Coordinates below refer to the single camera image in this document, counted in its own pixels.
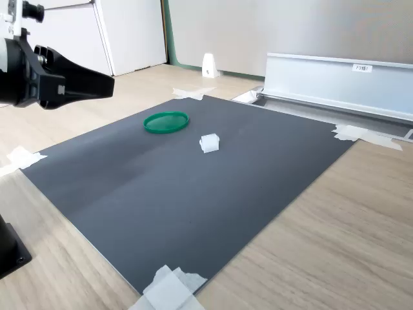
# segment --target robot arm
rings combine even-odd
[[[16,107],[38,102],[44,109],[56,109],[74,101],[112,97],[112,77],[83,68],[50,47],[31,49],[21,18],[41,23],[42,6],[10,0],[8,8],[9,14],[2,17],[13,38],[0,38],[0,101]]]

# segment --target label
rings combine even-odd
[[[353,71],[364,72],[364,73],[372,73],[373,66],[354,64],[353,65]]]

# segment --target wooden table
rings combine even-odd
[[[0,109],[0,164],[174,98],[262,82],[161,65],[116,78],[114,97],[54,111]],[[205,309],[412,309],[413,145],[357,142],[198,295]],[[128,309],[139,298],[21,171],[0,178],[0,213],[34,259],[0,280],[0,309]]]

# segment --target white tape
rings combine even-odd
[[[380,136],[368,129],[355,126],[336,125],[336,129],[332,132],[337,133],[334,137],[339,140],[357,141],[358,139],[362,139],[372,144],[381,145],[382,147],[403,150],[400,145],[392,141],[392,138]]]
[[[10,174],[17,169],[30,167],[46,157],[47,156],[45,155],[40,155],[40,153],[32,154],[22,146],[16,147],[9,155],[7,155],[7,158],[12,163],[0,168],[0,177]]]
[[[187,92],[185,90],[174,88],[173,94],[177,95],[177,98],[175,99],[192,98],[196,100],[202,100],[203,96],[207,92],[210,92],[211,90],[214,90],[215,88],[216,87],[200,88],[198,90],[194,90],[193,92]]]
[[[180,268],[172,272],[165,265],[129,310],[204,310],[192,294],[206,280],[198,274],[184,273]]]
[[[412,134],[413,134],[413,129],[410,129],[410,130],[408,131],[408,133],[406,133],[405,139],[410,139],[410,137],[412,136]]]
[[[257,99],[257,92],[255,90],[250,90],[249,92],[245,92],[238,97],[235,97],[232,101],[242,102],[242,103],[250,103]]]

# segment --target green ring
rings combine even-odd
[[[161,121],[151,124],[156,119]],[[143,126],[146,131],[153,134],[170,134],[171,132],[179,131],[189,123],[189,116],[184,112],[179,111],[170,111],[170,112],[161,112],[149,116],[146,120],[143,121]]]

